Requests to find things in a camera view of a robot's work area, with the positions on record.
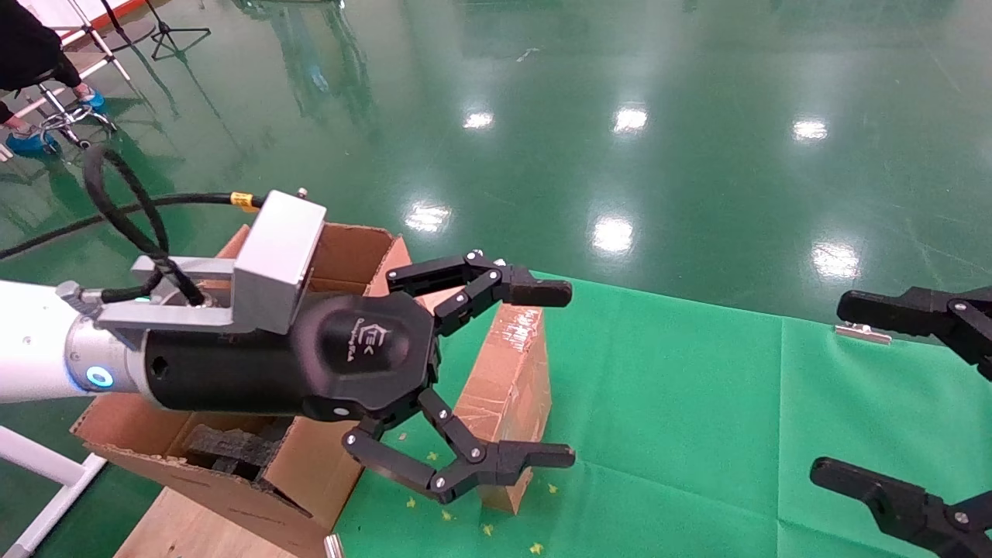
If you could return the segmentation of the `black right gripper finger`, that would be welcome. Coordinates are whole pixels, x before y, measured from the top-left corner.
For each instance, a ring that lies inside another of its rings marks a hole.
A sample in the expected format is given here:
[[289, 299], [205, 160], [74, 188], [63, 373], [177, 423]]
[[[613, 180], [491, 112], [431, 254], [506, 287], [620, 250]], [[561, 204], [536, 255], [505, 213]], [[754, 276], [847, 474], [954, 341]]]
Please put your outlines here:
[[840, 320], [908, 336], [933, 336], [991, 381], [991, 287], [960, 293], [913, 287], [900, 296], [847, 291]]
[[991, 491], [947, 504], [920, 485], [833, 458], [818, 458], [812, 483], [864, 504], [886, 536], [939, 557], [991, 556]]

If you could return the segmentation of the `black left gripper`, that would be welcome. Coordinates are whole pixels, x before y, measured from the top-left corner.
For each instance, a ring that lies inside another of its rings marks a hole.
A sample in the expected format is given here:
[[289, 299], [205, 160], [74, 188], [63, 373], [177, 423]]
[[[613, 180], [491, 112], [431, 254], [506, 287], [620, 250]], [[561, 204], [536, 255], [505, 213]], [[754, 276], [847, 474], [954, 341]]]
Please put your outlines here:
[[[149, 332], [151, 396], [176, 411], [319, 422], [371, 417], [343, 436], [344, 449], [366, 469], [442, 505], [481, 485], [517, 484], [530, 467], [574, 465], [566, 444], [477, 438], [426, 389], [437, 378], [436, 335], [452, 335], [498, 303], [567, 307], [570, 282], [538, 279], [479, 250], [394, 268], [386, 280], [391, 293], [403, 293], [309, 295], [287, 333]], [[433, 315], [415, 300], [451, 289]], [[414, 406], [456, 455], [449, 466], [433, 469], [380, 441], [382, 421], [403, 421]]]

